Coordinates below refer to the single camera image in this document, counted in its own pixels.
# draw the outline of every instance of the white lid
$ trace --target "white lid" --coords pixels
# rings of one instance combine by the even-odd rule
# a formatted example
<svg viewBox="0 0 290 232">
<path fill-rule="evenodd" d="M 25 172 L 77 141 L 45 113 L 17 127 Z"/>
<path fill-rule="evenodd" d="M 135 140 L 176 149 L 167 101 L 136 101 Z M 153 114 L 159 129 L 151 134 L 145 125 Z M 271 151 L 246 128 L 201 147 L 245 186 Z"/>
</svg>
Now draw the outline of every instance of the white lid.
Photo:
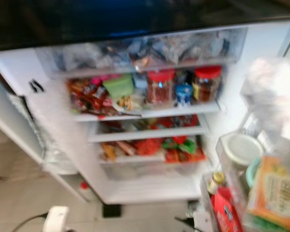
<svg viewBox="0 0 290 232">
<path fill-rule="evenodd" d="M 224 149 L 233 162 L 247 167 L 263 154 L 263 148 L 258 140 L 237 133 L 228 137 Z"/>
</svg>

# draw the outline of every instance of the blue container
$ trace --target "blue container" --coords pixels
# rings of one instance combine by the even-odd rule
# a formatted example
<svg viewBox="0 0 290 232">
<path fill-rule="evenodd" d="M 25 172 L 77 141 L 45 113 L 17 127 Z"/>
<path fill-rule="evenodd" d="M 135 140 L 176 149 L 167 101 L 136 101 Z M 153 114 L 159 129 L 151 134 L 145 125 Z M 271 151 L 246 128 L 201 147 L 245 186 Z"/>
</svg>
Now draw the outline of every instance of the blue container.
<svg viewBox="0 0 290 232">
<path fill-rule="evenodd" d="M 192 96 L 192 86 L 188 84 L 177 85 L 175 88 L 177 105 L 179 107 L 190 106 Z"/>
</svg>

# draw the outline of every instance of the orange box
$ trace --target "orange box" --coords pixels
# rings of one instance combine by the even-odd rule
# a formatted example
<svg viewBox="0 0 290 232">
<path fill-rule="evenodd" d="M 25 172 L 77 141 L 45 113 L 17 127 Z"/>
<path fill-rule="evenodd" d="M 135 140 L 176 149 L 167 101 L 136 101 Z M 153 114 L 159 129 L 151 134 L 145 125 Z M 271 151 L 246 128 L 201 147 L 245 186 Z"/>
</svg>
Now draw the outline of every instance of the orange box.
<svg viewBox="0 0 290 232">
<path fill-rule="evenodd" d="M 290 174 L 278 157 L 262 158 L 247 209 L 290 230 Z"/>
</svg>

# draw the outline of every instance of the white plug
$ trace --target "white plug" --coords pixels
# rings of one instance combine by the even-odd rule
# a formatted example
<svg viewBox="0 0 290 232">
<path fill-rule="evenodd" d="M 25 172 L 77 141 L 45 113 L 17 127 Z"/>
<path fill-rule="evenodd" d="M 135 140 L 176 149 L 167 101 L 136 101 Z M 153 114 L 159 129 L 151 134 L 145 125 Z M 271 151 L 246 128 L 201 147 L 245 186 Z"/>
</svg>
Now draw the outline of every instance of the white plug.
<svg viewBox="0 0 290 232">
<path fill-rule="evenodd" d="M 65 232 L 65 223 L 69 213 L 66 206 L 53 206 L 44 222 L 42 232 Z"/>
</svg>

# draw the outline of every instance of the small bottle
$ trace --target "small bottle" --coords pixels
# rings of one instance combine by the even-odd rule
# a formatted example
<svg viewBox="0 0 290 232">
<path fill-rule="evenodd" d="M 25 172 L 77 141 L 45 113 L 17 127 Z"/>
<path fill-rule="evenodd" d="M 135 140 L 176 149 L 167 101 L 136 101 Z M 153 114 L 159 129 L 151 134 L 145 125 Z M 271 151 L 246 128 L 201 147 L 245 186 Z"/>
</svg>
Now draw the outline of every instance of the small bottle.
<svg viewBox="0 0 290 232">
<path fill-rule="evenodd" d="M 96 197 L 89 185 L 85 182 L 82 181 L 79 187 L 79 192 L 81 195 L 89 202 L 93 201 Z"/>
<path fill-rule="evenodd" d="M 225 180 L 226 177 L 223 172 L 215 172 L 207 183 L 207 191 L 210 194 L 215 195 L 218 191 L 218 188 L 223 186 Z"/>
</svg>

